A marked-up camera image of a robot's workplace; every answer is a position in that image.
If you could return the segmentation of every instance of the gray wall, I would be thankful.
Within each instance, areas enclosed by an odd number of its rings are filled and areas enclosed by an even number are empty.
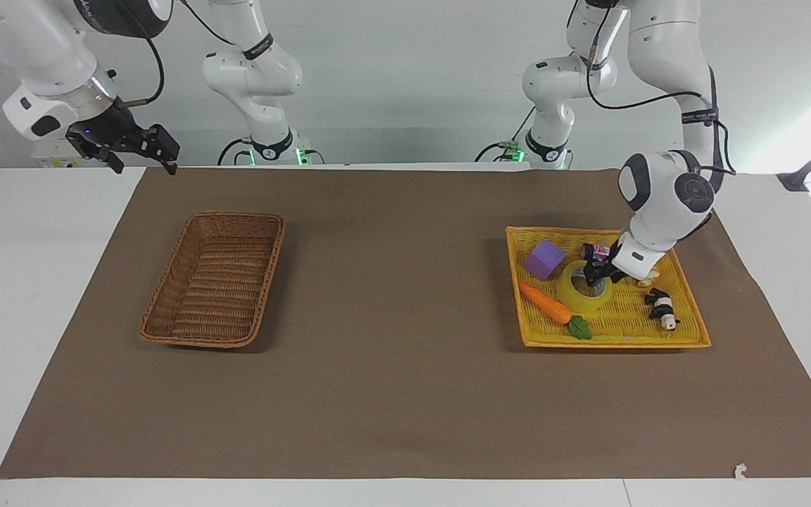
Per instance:
[[[211,19],[206,0],[191,0]],[[284,100],[294,126],[330,163],[468,161],[515,131],[530,108],[521,74],[532,61],[567,54],[570,0],[263,0],[277,41],[295,55],[305,84]],[[702,39],[731,128],[738,169],[811,104],[811,3],[703,0]],[[125,99],[148,96],[157,75],[145,42],[90,33],[90,49],[116,68]],[[179,4],[156,39],[168,83],[151,106],[135,110],[161,123],[183,147],[183,164],[210,164],[229,140],[246,134],[234,107],[213,93],[200,67],[219,49]],[[602,96],[613,104],[656,93],[627,66],[627,29],[615,57],[619,82]],[[18,86],[0,66],[0,105]],[[633,151],[677,147],[672,101],[606,112],[577,101],[575,167],[612,167]],[[0,166],[32,163],[32,145],[0,110]]]

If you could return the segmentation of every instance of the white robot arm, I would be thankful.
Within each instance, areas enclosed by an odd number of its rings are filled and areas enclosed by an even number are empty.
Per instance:
[[[212,90],[239,109],[261,161],[298,161],[296,131],[277,97],[302,86],[302,67],[268,32],[258,0],[209,0],[218,32],[236,51],[206,56],[203,74]]]
[[[123,103],[113,72],[103,71],[83,43],[87,30],[154,37],[171,16],[170,0],[0,0],[0,62],[20,87],[3,104],[31,141],[64,134],[86,158],[121,173],[124,151],[153,158],[169,173],[180,147],[161,125],[142,129]]]
[[[720,151],[715,79],[700,47],[699,11],[699,0],[579,0],[567,29],[575,54],[532,64],[524,75],[525,94],[537,109],[524,136],[535,167],[557,167],[564,157],[574,124],[567,101],[596,100],[615,83],[609,49],[627,17],[631,70],[681,109],[683,150],[635,154],[622,166],[619,189],[634,218],[608,262],[588,266],[589,282],[624,274],[646,278],[666,251],[708,220],[724,174],[731,172]]]

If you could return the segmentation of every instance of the purple cube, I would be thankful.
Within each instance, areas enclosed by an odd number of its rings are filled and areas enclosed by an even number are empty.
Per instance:
[[[564,251],[545,239],[535,246],[534,250],[531,250],[530,256],[524,261],[524,269],[531,272],[538,280],[546,280],[550,278],[550,275],[556,270],[556,266],[564,258]]]

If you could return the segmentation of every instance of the black and white toy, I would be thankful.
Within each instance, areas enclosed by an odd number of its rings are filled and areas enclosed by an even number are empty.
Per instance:
[[[672,297],[667,292],[652,289],[649,294],[643,296],[643,300],[646,301],[646,304],[653,305],[650,318],[659,318],[662,321],[662,328],[666,331],[676,330],[678,320],[675,318]]]

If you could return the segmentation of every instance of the yellow tape roll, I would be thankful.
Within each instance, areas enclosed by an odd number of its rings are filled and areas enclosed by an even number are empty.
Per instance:
[[[593,313],[612,298],[612,280],[604,278],[592,286],[595,296],[581,294],[572,285],[572,278],[584,279],[586,261],[575,261],[565,266],[556,279],[556,296],[563,305],[579,314]]]

